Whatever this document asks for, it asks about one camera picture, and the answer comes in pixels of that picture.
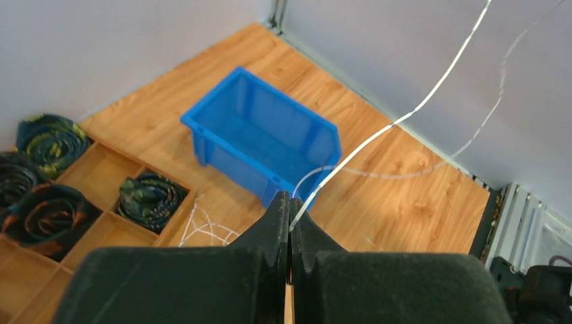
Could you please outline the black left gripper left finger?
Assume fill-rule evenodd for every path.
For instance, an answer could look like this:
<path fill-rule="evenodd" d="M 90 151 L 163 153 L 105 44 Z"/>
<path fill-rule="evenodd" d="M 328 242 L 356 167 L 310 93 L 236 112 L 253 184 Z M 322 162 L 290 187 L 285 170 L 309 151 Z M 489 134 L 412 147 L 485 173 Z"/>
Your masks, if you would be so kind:
<path fill-rule="evenodd" d="M 290 197 L 225 247 L 106 247 L 80 263 L 54 323 L 282 323 Z"/>

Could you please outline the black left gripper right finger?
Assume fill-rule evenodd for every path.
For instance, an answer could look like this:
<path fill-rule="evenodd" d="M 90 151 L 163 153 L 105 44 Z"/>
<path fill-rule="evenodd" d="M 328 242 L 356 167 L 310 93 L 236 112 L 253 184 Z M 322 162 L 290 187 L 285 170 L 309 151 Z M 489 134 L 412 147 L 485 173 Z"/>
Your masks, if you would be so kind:
<path fill-rule="evenodd" d="M 290 201 L 295 323 L 510 323 L 491 274 L 466 254 L 349 252 Z"/>

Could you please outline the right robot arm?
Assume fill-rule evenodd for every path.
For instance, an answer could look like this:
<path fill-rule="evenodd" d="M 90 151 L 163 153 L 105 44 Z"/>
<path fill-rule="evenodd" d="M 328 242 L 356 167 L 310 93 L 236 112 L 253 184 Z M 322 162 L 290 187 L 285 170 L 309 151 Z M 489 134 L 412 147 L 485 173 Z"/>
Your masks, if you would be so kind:
<path fill-rule="evenodd" d="M 571 324 L 571 259 L 554 255 L 522 273 L 497 256 L 490 272 L 514 323 Z"/>

